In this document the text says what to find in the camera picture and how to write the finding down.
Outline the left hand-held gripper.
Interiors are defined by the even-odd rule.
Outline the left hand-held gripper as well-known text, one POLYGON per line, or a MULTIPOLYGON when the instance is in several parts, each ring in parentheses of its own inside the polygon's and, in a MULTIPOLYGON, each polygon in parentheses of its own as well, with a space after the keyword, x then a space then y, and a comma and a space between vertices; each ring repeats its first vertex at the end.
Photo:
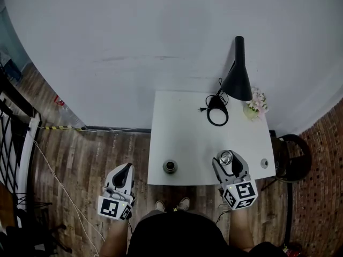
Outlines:
POLYGON ((134 185, 134 166, 122 164, 106 177, 102 195, 98 197, 98 215, 112 220, 128 220, 135 202, 132 192, 134 185))

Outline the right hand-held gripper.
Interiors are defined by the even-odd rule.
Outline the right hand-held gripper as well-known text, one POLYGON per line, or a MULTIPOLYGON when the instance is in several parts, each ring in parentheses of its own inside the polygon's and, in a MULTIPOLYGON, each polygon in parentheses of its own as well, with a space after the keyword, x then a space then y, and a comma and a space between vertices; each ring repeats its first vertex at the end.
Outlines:
POLYGON ((217 158, 212 159, 212 166, 218 181, 222 184, 223 198, 231 210, 250 207, 258 198, 255 180, 249 180, 249 167, 247 162, 235 151, 232 154, 231 170, 228 174, 217 158))

